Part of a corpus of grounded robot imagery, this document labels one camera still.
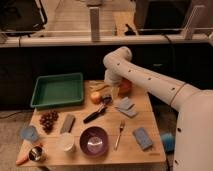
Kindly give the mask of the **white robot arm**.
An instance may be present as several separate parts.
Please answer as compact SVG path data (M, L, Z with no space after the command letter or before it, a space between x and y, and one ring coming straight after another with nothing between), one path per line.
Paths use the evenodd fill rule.
M213 90L201 90L131 60L126 46L108 53L103 59L105 82L118 86L126 78L178 112L173 171L213 171Z

